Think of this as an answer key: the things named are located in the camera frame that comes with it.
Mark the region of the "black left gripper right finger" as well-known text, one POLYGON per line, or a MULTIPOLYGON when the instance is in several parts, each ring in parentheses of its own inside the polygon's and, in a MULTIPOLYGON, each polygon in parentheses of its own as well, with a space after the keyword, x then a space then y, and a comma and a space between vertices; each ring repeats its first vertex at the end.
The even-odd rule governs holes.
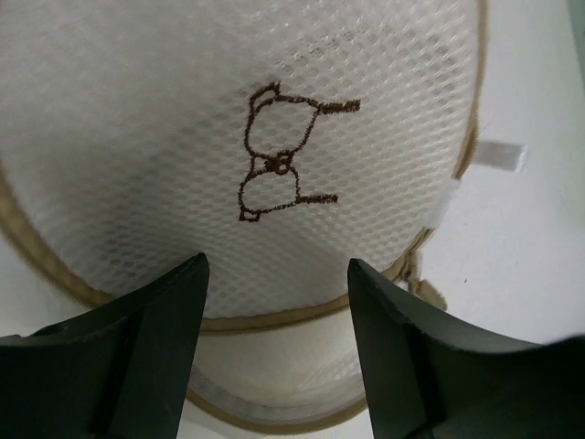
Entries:
POLYGON ((367 263, 347 269, 376 438, 581 438, 584 339, 539 345, 451 316, 367 263))

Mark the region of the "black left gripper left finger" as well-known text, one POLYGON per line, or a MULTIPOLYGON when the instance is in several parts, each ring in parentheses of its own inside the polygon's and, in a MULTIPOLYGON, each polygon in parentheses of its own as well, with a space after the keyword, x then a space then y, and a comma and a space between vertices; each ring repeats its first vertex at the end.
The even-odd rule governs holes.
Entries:
POLYGON ((132 293, 1 340, 4 438, 174 438, 207 297, 199 254, 132 293))

